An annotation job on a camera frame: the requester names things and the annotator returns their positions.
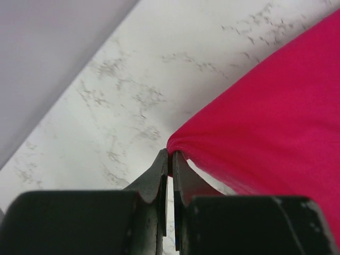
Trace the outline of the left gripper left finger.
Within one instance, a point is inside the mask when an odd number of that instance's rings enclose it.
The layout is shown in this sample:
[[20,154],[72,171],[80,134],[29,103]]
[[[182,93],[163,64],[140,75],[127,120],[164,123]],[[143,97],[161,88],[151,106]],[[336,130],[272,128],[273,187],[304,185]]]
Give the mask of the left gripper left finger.
[[161,254],[168,153],[121,190],[30,191],[1,223],[1,254]]

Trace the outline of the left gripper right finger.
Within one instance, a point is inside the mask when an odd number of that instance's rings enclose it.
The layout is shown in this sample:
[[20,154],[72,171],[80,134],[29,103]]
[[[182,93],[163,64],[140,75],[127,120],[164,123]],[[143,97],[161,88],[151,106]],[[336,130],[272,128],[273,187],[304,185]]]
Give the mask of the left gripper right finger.
[[339,254],[320,207],[301,196],[224,195],[172,156],[180,254]]

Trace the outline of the pink red t shirt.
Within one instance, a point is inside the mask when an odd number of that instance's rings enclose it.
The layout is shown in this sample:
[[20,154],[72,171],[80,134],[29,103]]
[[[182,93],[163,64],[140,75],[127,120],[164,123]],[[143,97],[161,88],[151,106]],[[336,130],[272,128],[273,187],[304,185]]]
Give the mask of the pink red t shirt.
[[238,194],[313,199],[339,240],[339,11],[196,113],[167,150]]

